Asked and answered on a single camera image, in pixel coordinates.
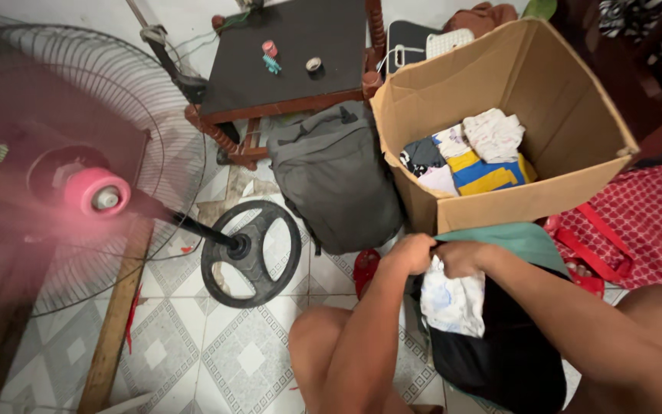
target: person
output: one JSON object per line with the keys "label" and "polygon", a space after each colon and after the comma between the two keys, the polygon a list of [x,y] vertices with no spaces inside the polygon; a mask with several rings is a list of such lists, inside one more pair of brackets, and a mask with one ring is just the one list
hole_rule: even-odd
{"label": "person", "polygon": [[[413,412],[392,385],[398,317],[405,280],[428,269],[435,245],[425,234],[400,240],[353,311],[314,306],[296,319],[290,362],[310,414]],[[450,278],[483,270],[583,374],[564,412],[662,413],[662,285],[613,308],[499,246],[450,241],[433,252]]]}

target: zebra print fabric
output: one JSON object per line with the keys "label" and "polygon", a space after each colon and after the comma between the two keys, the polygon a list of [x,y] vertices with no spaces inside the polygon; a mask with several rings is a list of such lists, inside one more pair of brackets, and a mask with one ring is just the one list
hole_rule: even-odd
{"label": "zebra print fabric", "polygon": [[[614,38],[626,35],[641,42],[662,15],[662,0],[603,0],[600,3],[600,31]],[[662,63],[660,48],[648,59],[648,64]]]}

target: red bag handle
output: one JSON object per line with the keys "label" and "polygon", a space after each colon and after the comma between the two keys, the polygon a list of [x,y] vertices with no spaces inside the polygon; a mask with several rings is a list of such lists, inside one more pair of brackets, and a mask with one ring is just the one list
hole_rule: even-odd
{"label": "red bag handle", "polygon": [[619,236],[617,236],[617,233],[615,233],[614,230],[602,220],[602,217],[600,217],[588,203],[585,202],[584,204],[579,205],[576,207],[576,210],[584,214],[586,220],[589,220],[597,231],[602,233],[604,237],[607,237],[610,242],[620,249],[625,255],[625,260],[620,263],[617,270],[610,268],[599,255],[587,248],[584,243],[576,238],[574,232],[567,228],[559,228],[555,234],[556,239],[559,242],[564,243],[571,250],[574,250],[574,252],[583,259],[587,265],[594,269],[597,275],[601,276],[606,281],[617,283],[621,279],[630,275],[630,270],[632,269],[635,260],[635,255],[630,251],[630,248],[619,238]]}

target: white cloth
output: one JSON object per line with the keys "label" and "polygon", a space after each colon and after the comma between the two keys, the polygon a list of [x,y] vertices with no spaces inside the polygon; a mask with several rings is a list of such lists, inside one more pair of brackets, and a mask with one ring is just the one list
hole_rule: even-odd
{"label": "white cloth", "polygon": [[459,195],[454,185],[454,177],[451,175],[451,167],[448,165],[429,167],[425,174],[418,177],[418,182],[434,190],[450,192],[456,196]]}
{"label": "white cloth", "polygon": [[516,115],[506,117],[492,108],[475,117],[464,118],[464,133],[485,163],[510,163],[518,160],[517,147],[525,128]]}
{"label": "white cloth", "polygon": [[472,150],[472,147],[466,142],[464,132],[461,130],[461,122],[430,137],[433,139],[433,143],[436,144],[438,152],[446,159],[464,155]]}
{"label": "white cloth", "polygon": [[423,276],[421,312],[429,326],[444,332],[481,338],[484,335],[484,273],[449,279],[444,262],[434,256]]}

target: hand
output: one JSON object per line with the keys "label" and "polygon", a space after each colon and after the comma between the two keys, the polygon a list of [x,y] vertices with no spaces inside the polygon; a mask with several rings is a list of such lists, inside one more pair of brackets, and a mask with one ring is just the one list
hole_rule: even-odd
{"label": "hand", "polygon": [[430,249],[435,245],[436,240],[425,233],[409,234],[395,243],[385,259],[405,267],[408,275],[419,275],[430,267]]}
{"label": "hand", "polygon": [[482,251],[495,247],[480,241],[450,241],[439,246],[433,252],[444,262],[447,278],[471,276],[482,268]]}

